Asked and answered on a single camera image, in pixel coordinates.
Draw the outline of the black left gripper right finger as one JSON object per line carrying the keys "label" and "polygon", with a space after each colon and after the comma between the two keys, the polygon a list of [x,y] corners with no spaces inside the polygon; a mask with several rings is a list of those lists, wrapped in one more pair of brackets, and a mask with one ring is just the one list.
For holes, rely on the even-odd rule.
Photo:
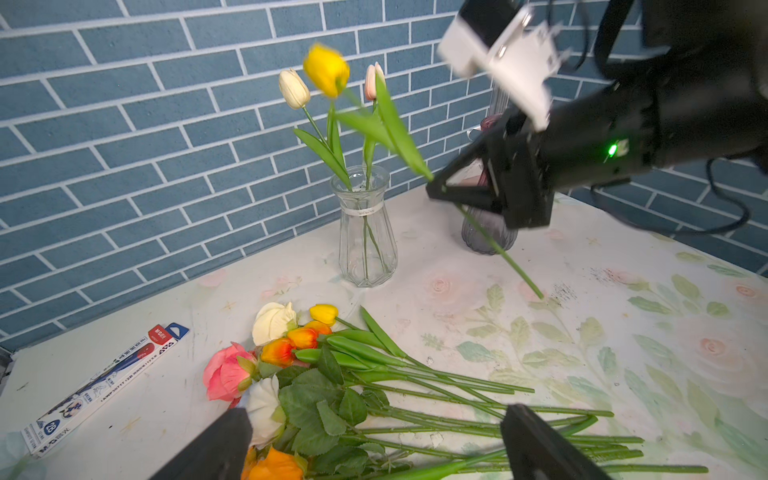
{"label": "black left gripper right finger", "polygon": [[515,480],[610,480],[611,477],[523,404],[507,407],[502,440]]}

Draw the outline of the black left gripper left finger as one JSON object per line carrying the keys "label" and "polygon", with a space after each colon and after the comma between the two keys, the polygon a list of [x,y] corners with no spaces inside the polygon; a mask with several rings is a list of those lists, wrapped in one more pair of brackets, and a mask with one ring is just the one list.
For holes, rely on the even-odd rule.
{"label": "black left gripper left finger", "polygon": [[239,479],[252,433],[246,410],[230,409],[151,479]]}

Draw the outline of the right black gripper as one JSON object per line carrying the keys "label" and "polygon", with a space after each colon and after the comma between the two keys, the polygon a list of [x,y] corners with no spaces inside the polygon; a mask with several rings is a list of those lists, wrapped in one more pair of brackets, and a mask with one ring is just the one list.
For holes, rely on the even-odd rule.
{"label": "right black gripper", "polygon": [[546,226],[556,192],[650,170],[656,100],[647,84],[616,83],[555,108],[541,132],[507,113],[428,182],[427,194],[499,214],[511,229]]}

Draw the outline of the yellow tulip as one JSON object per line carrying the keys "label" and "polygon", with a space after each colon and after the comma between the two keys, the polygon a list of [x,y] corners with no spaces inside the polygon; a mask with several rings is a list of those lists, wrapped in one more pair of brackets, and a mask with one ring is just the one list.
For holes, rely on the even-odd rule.
{"label": "yellow tulip", "polygon": [[409,356],[373,319],[365,308],[360,309],[365,326],[356,327],[339,317],[338,309],[329,304],[317,304],[309,310],[310,318],[332,327],[344,328],[324,336],[324,342],[341,355],[338,363],[357,372],[372,373],[383,379],[403,379],[412,383],[431,380],[455,387],[485,400],[486,393],[514,395],[533,393],[531,387],[517,386],[474,378],[468,375],[436,370]]}
{"label": "yellow tulip", "polygon": [[336,125],[342,122],[363,138],[367,133],[377,145],[399,156],[413,173],[426,179],[430,186],[434,184],[434,174],[398,115],[384,74],[376,81],[378,108],[373,113],[372,107],[367,108],[358,95],[348,91],[350,67],[336,50],[320,43],[313,44],[303,61],[303,70],[313,85],[330,100],[328,117],[329,111],[333,110]]}

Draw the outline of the pale pink tulip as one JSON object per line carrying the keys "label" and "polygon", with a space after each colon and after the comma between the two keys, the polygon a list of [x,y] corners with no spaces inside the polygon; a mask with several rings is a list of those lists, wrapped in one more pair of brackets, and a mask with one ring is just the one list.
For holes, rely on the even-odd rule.
{"label": "pale pink tulip", "polygon": [[[377,81],[377,78],[382,74],[383,74],[383,70],[378,62],[372,65],[369,65],[366,71],[364,94],[365,94],[365,100],[370,101],[372,103],[373,113],[376,113],[378,108],[376,81]],[[372,188],[372,183],[373,183],[372,177],[373,177],[373,168],[375,167],[374,157],[376,153],[376,147],[377,147],[377,142],[375,141],[375,139],[372,138],[367,133],[365,133],[364,143],[363,143],[363,171],[365,173],[364,188],[366,191],[369,191]],[[369,244],[372,244],[375,248],[377,248],[377,245],[376,245],[375,237],[373,236],[373,233],[372,233],[372,228],[369,224],[368,216],[363,217],[362,238],[363,238],[364,279],[367,282],[368,286],[372,286],[368,250],[369,250]]]}

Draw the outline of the white tulip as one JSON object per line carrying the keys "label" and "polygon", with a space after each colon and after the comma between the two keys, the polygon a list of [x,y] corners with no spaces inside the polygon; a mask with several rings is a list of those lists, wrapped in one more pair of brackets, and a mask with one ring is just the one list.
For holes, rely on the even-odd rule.
{"label": "white tulip", "polygon": [[333,110],[329,111],[327,120],[328,135],[324,136],[307,109],[307,104],[311,99],[311,95],[309,88],[298,73],[293,69],[281,71],[278,84],[286,104],[294,110],[301,110],[316,133],[316,136],[313,136],[304,130],[296,128],[294,130],[296,136],[309,147],[336,175],[342,184],[351,191],[352,183],[341,148],[339,128],[336,125],[336,121],[333,119]]}

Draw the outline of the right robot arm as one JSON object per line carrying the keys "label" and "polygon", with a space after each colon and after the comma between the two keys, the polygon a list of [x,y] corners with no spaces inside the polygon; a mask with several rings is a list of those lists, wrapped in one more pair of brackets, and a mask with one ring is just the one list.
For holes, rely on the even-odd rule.
{"label": "right robot arm", "polygon": [[767,164],[767,5],[645,1],[642,41],[660,54],[610,54],[631,11],[610,2],[589,54],[608,86],[562,108],[548,78],[565,65],[548,23],[520,1],[467,1],[441,40],[459,74],[487,73],[514,108],[428,183],[430,198],[501,216],[511,229],[550,222],[559,190],[627,183],[655,167],[740,156]]}

